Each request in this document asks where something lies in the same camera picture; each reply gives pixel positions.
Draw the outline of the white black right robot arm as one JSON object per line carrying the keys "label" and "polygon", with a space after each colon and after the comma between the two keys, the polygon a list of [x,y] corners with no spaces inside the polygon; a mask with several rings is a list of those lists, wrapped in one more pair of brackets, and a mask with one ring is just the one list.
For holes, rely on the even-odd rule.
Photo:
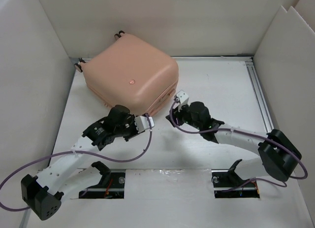
{"label": "white black right robot arm", "polygon": [[231,190],[261,180],[265,175],[280,181],[284,187],[295,168],[302,165],[301,153],[282,131],[273,129],[269,133],[258,133],[232,127],[212,118],[202,102],[172,106],[166,119],[179,130],[183,124],[195,128],[194,133],[207,141],[235,146],[258,155],[248,161],[237,159],[223,173],[221,178],[229,183]]}

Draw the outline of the pink hard-shell suitcase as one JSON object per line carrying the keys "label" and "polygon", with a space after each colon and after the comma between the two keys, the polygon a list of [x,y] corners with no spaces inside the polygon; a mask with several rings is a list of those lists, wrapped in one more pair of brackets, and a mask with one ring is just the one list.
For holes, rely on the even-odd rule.
{"label": "pink hard-shell suitcase", "polygon": [[124,31],[114,37],[115,42],[91,60],[80,58],[76,70],[105,106],[122,105],[134,115],[156,115],[175,94],[176,60]]}

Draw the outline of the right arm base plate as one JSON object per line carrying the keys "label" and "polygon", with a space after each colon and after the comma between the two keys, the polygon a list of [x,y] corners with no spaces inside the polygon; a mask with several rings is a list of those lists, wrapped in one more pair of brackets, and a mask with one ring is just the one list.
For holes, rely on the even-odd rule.
{"label": "right arm base plate", "polygon": [[215,198],[260,198],[256,182],[243,180],[235,172],[241,161],[235,161],[228,169],[211,170]]}

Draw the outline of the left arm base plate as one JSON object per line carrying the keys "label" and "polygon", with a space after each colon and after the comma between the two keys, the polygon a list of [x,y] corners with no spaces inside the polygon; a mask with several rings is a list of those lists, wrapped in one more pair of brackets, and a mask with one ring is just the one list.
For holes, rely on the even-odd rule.
{"label": "left arm base plate", "polygon": [[98,161],[92,164],[102,175],[100,181],[78,194],[79,199],[123,199],[125,195],[126,170],[111,170]]}

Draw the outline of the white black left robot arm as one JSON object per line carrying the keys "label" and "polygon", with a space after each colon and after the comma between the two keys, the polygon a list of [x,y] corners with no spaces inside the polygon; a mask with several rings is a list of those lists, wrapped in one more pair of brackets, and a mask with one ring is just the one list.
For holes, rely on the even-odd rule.
{"label": "white black left robot arm", "polygon": [[51,218],[62,202],[87,187],[104,187],[109,183],[111,170],[102,162],[92,163],[84,171],[74,171],[89,156],[99,155],[115,138],[125,141],[152,130],[154,123],[148,114],[135,116],[122,105],[114,106],[106,117],[88,126],[68,153],[37,175],[21,180],[22,199],[42,221]]}

